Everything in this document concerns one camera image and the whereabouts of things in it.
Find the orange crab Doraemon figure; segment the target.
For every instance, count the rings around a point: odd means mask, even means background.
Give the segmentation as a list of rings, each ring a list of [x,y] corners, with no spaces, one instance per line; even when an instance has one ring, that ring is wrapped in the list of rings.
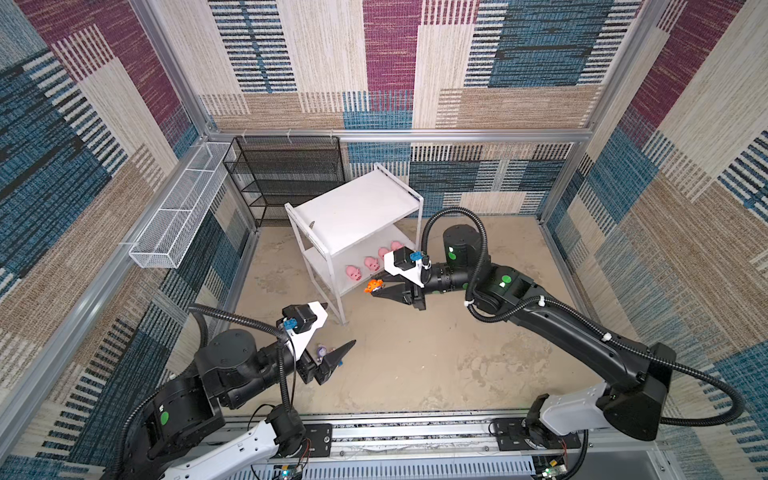
[[[373,292],[381,289],[383,287],[383,285],[384,285],[384,282],[381,279],[372,279],[372,280],[370,280],[367,283],[367,285],[366,285],[366,287],[364,289],[364,292],[365,293],[373,293]]]

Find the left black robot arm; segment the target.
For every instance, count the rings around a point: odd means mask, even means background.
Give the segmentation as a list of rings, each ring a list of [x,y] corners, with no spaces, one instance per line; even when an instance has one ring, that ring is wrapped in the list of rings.
[[[273,325],[197,303],[189,311],[200,332],[193,360],[127,416],[103,478],[225,478],[274,457],[290,463],[277,478],[300,478],[312,456],[327,455],[331,431],[308,432],[293,402],[294,381],[326,383],[355,343],[321,359],[308,352],[327,319],[321,302],[289,305]],[[203,456],[185,458],[225,426],[224,410],[236,410],[274,385],[281,400],[265,419]]]

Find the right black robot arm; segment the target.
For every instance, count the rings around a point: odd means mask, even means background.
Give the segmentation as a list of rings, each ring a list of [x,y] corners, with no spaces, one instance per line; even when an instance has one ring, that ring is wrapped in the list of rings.
[[[533,332],[587,366],[601,379],[568,395],[542,394],[528,410],[525,427],[535,444],[577,431],[613,428],[653,441],[662,425],[713,427],[738,419],[743,396],[731,385],[680,364],[670,347],[631,341],[551,296],[520,271],[491,260],[482,220],[463,207],[431,217],[416,249],[401,247],[384,256],[384,267],[366,290],[417,310],[432,293],[461,292],[463,305],[484,324],[509,322]],[[703,418],[667,417],[663,410],[675,373],[724,393],[730,407]]]

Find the white two-tier metal shelf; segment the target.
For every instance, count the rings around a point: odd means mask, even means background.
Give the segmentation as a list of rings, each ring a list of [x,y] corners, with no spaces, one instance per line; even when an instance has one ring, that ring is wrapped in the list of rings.
[[[382,164],[299,206],[285,205],[309,278],[336,321],[347,323],[342,298],[365,284],[375,272],[364,258],[399,241],[413,249],[420,235],[408,236],[397,223],[411,215],[422,219],[423,197]],[[353,282],[345,267],[354,265],[362,279]]]

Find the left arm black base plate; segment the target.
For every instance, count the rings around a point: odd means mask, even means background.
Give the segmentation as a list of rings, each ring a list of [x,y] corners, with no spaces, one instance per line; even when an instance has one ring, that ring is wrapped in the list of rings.
[[[277,442],[277,434],[272,426],[260,422],[246,435],[245,451],[253,454],[256,461],[267,459],[299,457],[327,458],[331,454],[333,426],[330,423],[309,423],[305,431],[282,443]]]

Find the aluminium front rail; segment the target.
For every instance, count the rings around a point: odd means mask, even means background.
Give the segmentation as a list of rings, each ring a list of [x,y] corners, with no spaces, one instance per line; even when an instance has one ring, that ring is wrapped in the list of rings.
[[[518,411],[407,412],[308,415],[333,426],[331,454],[309,460],[297,479],[681,479],[675,456],[660,443],[632,440],[606,429],[580,436],[582,447],[500,451],[488,433],[493,419]],[[191,450],[187,460],[237,439],[261,420],[232,419]],[[279,479],[285,458],[245,466],[225,478]]]

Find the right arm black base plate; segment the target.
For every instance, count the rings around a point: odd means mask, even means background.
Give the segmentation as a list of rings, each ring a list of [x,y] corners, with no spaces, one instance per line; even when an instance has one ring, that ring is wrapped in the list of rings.
[[[558,450],[570,453],[582,447],[577,433],[557,436],[535,423],[529,427],[522,417],[493,419],[488,433],[496,440],[500,451]]]

